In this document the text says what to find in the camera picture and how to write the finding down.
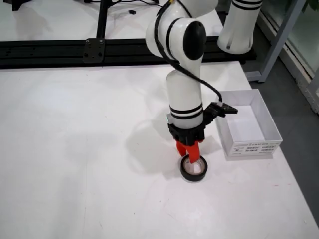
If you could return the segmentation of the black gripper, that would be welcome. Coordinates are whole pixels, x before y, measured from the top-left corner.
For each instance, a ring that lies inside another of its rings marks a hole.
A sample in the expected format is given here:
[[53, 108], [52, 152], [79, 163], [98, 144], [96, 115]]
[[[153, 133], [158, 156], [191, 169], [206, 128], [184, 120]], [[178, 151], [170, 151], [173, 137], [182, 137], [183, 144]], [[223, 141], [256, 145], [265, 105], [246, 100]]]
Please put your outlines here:
[[181, 157], [189, 155], [191, 164], [200, 159], [200, 151], [198, 142], [205, 140], [204, 130], [206, 125], [204, 123], [191, 129], [182, 129], [176, 127], [174, 124], [167, 124], [169, 132], [176, 141], [176, 148]]

